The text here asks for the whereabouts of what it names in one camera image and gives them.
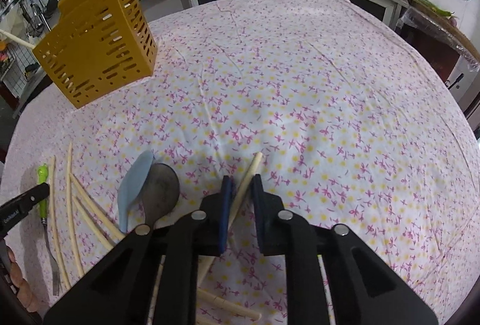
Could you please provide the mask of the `person's left hand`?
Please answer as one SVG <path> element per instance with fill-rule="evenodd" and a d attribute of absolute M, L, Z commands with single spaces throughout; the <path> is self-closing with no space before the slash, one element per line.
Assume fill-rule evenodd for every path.
<path fill-rule="evenodd" d="M 10 279 L 18 288 L 17 298 L 27 312 L 37 312 L 39 302 L 37 297 L 33 294 L 30 284 L 24 279 L 22 271 L 16 262 L 16 257 L 10 247 L 7 247 L 7 255 L 10 260 Z"/>

